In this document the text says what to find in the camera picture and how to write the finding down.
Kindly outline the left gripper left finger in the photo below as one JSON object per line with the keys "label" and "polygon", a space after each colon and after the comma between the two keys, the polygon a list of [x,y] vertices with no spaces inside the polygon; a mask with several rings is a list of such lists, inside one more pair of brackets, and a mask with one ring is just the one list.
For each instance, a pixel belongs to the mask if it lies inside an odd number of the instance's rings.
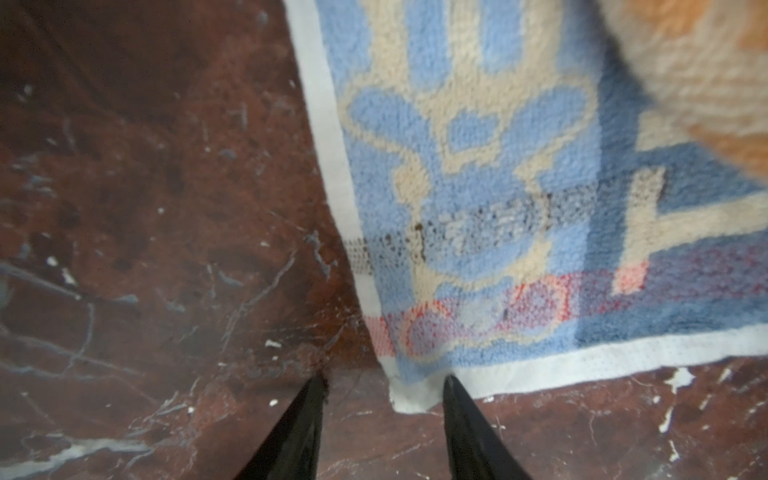
{"label": "left gripper left finger", "polygon": [[309,479],[317,476],[327,382],[321,373],[301,388],[236,480]]}

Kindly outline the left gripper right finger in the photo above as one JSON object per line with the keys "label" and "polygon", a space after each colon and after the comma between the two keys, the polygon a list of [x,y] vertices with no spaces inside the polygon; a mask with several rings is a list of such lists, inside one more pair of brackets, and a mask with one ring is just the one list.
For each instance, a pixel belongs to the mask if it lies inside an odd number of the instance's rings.
{"label": "left gripper right finger", "polygon": [[443,384],[443,410],[453,479],[532,480],[454,375]]}

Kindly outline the striped multicolour rabbit towel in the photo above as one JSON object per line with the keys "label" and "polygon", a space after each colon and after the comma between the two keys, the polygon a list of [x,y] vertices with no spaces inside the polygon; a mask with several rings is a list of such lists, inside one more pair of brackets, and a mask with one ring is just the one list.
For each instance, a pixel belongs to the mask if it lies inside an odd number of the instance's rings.
{"label": "striped multicolour rabbit towel", "polygon": [[767,352],[762,1],[289,1],[392,407]]}

